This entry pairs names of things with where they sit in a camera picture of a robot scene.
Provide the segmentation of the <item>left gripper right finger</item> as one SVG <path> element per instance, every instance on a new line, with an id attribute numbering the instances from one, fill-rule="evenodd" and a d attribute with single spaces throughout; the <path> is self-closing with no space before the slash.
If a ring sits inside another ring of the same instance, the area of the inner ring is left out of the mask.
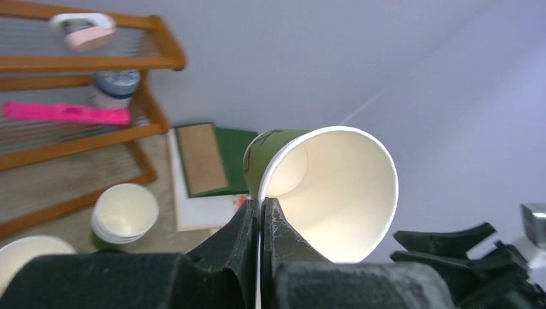
<path id="1" fill-rule="evenodd" d="M 288 223 L 276 198 L 261 206 L 262 308 L 454 308 L 444 280 L 414 262 L 333 263 Z"/>

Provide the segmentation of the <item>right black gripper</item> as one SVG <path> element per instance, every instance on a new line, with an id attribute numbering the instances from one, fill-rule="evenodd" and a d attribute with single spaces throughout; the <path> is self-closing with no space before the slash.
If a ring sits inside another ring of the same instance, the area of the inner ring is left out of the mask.
<path id="1" fill-rule="evenodd" d="M 479 259 L 424 254 L 467 253 L 494 233 L 488 222 L 458 232 L 400 230 L 393 237 L 407 251 L 390 258 L 430 266 L 459 308 L 545 308 L 545 291 L 529 281 L 531 269 L 514 245 L 496 241 L 496 248 Z"/>

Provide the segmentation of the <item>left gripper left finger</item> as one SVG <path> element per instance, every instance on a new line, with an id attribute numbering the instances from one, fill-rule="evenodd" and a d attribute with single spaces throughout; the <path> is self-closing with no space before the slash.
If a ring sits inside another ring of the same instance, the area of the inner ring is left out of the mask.
<path id="1" fill-rule="evenodd" d="M 92 253 L 32 259 L 2 308 L 253 308 L 258 203 L 187 254 Z"/>

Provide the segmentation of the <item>green paper cup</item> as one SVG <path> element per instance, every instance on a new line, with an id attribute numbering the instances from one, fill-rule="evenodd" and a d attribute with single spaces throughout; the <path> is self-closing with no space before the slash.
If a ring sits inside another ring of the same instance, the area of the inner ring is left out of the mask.
<path id="1" fill-rule="evenodd" d="M 252 198 L 277 199 L 302 239 L 337 263 L 368 257 L 397 209 L 399 180 L 391 154 L 354 127 L 262 133 L 245 151 L 243 174 Z"/>

